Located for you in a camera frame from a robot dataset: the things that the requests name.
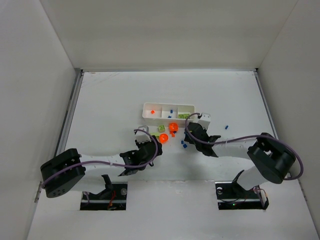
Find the orange round lego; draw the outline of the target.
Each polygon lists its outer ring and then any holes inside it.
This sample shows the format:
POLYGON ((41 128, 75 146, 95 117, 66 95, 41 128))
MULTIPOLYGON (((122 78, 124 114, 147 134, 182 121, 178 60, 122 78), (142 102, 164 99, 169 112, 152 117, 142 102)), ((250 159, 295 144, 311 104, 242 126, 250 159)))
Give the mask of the orange round lego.
POLYGON ((161 144, 165 144, 168 142, 169 136, 166 133, 162 133, 159 135, 158 139, 161 144))
POLYGON ((170 123, 168 128, 170 132, 177 132, 179 130, 179 126, 175 122, 170 123))

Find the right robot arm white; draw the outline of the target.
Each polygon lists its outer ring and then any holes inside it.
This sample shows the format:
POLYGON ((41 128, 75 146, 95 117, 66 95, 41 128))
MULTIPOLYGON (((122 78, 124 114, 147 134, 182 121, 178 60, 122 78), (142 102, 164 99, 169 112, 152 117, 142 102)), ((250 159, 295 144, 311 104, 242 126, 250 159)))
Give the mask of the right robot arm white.
POLYGON ((252 161, 253 166, 240 171, 231 186, 235 192, 249 191, 265 182, 281 184, 298 179, 304 172, 300 156, 286 143, 268 133, 218 141, 219 135, 207 134, 198 122, 185 123, 186 142, 207 157, 233 157, 252 161))

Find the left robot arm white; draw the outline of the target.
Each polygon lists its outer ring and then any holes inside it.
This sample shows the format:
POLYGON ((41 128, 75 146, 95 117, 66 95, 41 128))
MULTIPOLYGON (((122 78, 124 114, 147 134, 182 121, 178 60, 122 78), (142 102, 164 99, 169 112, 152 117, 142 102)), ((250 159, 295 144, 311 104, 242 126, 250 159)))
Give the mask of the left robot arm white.
POLYGON ((113 156, 81 155, 76 148, 55 156, 40 167, 46 197, 57 198, 69 191, 99 195, 111 188, 111 177, 127 177, 153 167, 163 153, 154 135, 150 141, 135 144, 137 149, 113 156))

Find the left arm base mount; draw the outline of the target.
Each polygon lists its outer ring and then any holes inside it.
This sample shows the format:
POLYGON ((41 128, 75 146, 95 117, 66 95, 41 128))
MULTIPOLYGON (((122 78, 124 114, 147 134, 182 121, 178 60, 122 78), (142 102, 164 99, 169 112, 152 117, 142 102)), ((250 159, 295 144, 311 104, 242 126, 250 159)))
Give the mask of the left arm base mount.
POLYGON ((83 192, 81 211, 125 211, 127 208, 128 183, 112 183, 110 177, 102 175, 104 189, 97 194, 83 192))

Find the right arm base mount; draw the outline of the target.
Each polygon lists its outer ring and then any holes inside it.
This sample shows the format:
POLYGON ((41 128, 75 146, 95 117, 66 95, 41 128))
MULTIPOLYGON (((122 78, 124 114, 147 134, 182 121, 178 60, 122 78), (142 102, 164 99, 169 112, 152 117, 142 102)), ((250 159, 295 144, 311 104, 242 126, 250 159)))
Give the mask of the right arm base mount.
POLYGON ((216 181, 215 193, 219 210, 263 210, 269 207, 266 191, 259 185, 245 190, 237 180, 244 170, 240 171, 232 181, 216 181))

